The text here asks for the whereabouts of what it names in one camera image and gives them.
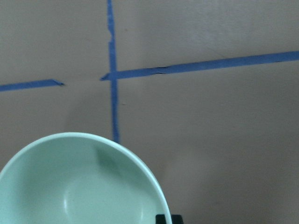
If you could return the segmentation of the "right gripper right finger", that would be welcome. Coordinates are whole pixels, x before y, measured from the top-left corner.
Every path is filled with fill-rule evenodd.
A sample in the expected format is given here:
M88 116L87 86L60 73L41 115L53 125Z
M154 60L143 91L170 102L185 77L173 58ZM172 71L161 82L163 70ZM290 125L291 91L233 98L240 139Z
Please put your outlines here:
M179 214L171 215L172 224L184 224L183 217Z

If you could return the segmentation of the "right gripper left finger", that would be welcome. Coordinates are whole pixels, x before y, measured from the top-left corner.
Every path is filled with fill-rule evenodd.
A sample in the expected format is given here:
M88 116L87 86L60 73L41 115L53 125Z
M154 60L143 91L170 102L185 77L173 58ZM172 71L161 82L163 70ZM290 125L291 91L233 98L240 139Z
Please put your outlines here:
M164 214L157 214L155 216L156 224L166 224L166 218Z

